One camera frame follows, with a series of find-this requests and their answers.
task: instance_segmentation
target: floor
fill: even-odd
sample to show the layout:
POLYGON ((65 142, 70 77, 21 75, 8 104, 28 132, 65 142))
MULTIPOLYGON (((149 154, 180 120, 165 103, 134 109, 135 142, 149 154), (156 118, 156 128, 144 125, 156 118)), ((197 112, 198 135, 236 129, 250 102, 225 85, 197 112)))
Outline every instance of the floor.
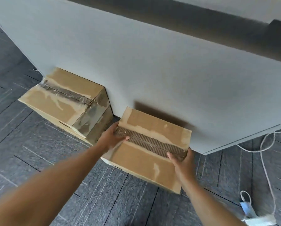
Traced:
MULTIPOLYGON (((47 166, 88 147, 17 101, 41 79, 0 29, 0 197, 47 166)), ((261 138, 256 138, 242 146, 254 150, 260 142, 261 138)), ((277 224, 281 226, 281 134, 263 157, 276 196, 277 224)), ((243 218, 240 190, 252 195, 258 215, 272 212, 273 201, 259 154, 233 146, 208 156, 196 154, 195 158, 199 182, 239 218, 243 218)), ((184 191, 171 194, 99 160, 52 225, 201 223, 184 191)))

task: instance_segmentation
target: person's right thumb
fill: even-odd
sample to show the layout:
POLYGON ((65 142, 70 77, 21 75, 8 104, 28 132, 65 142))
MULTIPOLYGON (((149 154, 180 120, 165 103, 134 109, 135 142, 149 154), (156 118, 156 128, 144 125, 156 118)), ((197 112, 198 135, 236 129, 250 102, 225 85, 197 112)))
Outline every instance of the person's right thumb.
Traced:
POLYGON ((180 163, 179 160, 171 152, 168 152, 167 154, 174 166, 177 166, 180 163))

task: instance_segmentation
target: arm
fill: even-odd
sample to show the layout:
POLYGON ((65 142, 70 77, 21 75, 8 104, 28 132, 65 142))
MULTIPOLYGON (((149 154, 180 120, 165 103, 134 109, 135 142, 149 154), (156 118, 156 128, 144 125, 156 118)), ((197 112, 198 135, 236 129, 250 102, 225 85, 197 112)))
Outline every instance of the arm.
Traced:
POLYGON ((190 148, 188 149, 187 157, 182 162, 178 161, 171 153, 168 153, 168 157, 173 162, 177 178, 180 180, 182 188, 190 198, 204 226, 246 225, 198 184, 193 168, 194 154, 190 148))
POLYGON ((115 137, 118 123, 97 144, 35 175, 0 200, 0 226, 49 225, 98 159, 128 137, 115 137))

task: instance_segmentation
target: cardboard box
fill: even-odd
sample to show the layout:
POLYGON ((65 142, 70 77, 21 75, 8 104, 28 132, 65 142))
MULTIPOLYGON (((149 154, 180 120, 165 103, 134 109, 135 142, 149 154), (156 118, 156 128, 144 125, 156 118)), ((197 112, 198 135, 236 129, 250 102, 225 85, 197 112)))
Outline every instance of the cardboard box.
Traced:
POLYGON ((92 145, 113 118, 103 86, 60 68, 18 100, 92 145))
POLYGON ((181 184, 166 152, 178 152, 185 157, 191 131, 127 107, 120 119, 118 132, 129 135, 130 139, 101 159, 131 175, 180 194, 181 184))

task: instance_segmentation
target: person's right hand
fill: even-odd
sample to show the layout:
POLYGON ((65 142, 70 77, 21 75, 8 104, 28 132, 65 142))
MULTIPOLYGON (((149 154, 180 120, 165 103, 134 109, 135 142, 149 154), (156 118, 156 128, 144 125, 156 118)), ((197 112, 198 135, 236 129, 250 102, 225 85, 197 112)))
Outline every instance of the person's right hand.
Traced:
POLYGON ((170 152, 168 152, 168 157, 173 162, 176 176, 182 185, 186 184, 186 182, 196 182, 194 152, 191 148, 187 150, 187 156, 182 162, 170 152))

